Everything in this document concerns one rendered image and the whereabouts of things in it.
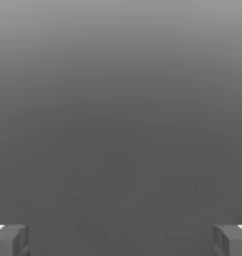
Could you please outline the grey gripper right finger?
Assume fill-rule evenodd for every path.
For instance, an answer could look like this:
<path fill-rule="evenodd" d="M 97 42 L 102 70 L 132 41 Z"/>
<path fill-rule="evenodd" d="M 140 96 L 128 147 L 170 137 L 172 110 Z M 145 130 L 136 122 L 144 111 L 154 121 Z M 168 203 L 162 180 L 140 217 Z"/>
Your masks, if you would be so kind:
<path fill-rule="evenodd" d="M 216 256 L 242 256 L 242 224 L 214 225 L 212 238 Z"/>

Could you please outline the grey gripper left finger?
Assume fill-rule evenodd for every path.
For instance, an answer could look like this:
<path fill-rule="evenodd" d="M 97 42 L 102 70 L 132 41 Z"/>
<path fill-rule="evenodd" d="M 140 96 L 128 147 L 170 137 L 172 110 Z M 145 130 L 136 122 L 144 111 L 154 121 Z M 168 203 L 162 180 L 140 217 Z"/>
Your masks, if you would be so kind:
<path fill-rule="evenodd" d="M 0 256 L 31 256 L 28 225 L 0 224 Z"/>

